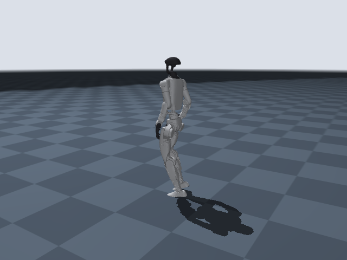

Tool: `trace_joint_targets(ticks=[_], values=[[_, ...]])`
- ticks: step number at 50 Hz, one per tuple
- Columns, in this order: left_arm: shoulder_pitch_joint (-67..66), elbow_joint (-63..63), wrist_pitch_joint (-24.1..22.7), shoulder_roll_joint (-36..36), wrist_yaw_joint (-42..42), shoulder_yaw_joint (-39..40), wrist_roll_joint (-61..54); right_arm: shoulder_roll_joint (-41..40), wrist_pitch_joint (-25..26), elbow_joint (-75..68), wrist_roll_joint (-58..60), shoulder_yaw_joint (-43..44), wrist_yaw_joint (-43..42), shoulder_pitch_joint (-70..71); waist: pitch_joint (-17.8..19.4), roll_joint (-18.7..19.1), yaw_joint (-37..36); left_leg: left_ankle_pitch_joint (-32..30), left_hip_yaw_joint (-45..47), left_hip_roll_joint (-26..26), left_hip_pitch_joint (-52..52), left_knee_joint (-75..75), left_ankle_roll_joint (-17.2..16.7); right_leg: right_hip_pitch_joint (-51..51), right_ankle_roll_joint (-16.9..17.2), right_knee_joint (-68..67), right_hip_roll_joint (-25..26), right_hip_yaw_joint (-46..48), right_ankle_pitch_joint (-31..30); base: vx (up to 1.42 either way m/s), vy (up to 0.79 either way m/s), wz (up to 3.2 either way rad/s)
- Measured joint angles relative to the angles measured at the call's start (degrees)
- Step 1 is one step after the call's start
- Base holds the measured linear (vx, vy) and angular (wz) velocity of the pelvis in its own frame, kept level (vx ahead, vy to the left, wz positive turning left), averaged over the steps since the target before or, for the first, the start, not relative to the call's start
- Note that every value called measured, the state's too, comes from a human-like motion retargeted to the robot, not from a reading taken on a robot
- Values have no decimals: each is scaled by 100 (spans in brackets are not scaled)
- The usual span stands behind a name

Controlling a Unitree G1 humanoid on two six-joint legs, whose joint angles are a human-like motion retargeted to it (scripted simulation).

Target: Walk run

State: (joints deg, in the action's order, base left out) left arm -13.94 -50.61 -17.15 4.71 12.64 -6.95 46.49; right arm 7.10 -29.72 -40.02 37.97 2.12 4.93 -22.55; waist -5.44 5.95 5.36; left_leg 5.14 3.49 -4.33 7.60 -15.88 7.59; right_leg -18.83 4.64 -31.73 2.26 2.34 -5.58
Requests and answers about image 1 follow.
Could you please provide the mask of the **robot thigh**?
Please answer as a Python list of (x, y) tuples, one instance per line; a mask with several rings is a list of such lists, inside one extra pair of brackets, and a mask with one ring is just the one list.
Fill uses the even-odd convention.
[[(182, 129), (184, 128), (184, 123), (182, 122), (182, 126), (178, 131), (182, 131)], [(178, 131), (175, 131), (174, 136), (171, 139), (171, 151), (170, 151), (170, 156), (174, 157), (175, 159), (178, 157), (178, 153), (176, 150), (174, 150), (174, 145), (177, 142), (178, 139)]]
[(169, 124), (166, 127), (163, 127), (160, 132), (159, 146), (160, 146), (160, 152), (165, 164), (167, 160), (172, 160), (175, 166), (177, 161), (174, 157), (170, 156), (170, 151), (171, 151), (170, 138), (174, 136), (174, 133), (175, 133), (174, 125)]

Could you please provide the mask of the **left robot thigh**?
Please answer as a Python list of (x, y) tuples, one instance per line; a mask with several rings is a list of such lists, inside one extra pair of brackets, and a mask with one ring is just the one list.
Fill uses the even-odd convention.
[(170, 138), (174, 136), (174, 133), (175, 133), (174, 125), (169, 124), (166, 127), (163, 127), (160, 132), (159, 146), (160, 146), (160, 152), (165, 164), (167, 160), (172, 160), (175, 166), (177, 161), (174, 157), (170, 156), (170, 151), (171, 151)]

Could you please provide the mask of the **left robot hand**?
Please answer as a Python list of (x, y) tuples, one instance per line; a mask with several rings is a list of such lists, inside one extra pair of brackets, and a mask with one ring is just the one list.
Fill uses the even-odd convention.
[(161, 124), (160, 123), (158, 123), (157, 125), (156, 125), (156, 137), (157, 137), (157, 139), (159, 139), (159, 130), (160, 130), (160, 128), (161, 128)]

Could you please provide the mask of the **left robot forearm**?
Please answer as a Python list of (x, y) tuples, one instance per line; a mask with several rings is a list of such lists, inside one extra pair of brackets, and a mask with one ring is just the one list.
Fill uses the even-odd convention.
[(162, 123), (164, 122), (166, 115), (168, 114), (167, 107), (168, 107), (168, 104), (166, 102), (163, 102), (162, 103), (162, 109), (160, 111), (160, 115), (158, 117), (158, 120), (156, 121), (156, 125), (158, 123), (160, 123), (162, 126)]

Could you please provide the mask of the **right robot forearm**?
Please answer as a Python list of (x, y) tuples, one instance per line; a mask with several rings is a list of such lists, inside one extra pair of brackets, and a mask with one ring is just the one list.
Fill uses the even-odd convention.
[(180, 115), (179, 115), (179, 117), (181, 117), (181, 119), (183, 119), (184, 117), (186, 117), (187, 112), (188, 112), (188, 110), (190, 109), (190, 107), (191, 107), (191, 105), (188, 105), (188, 106), (183, 105), (183, 109), (182, 109), (182, 111), (181, 111), (181, 113), (180, 113)]

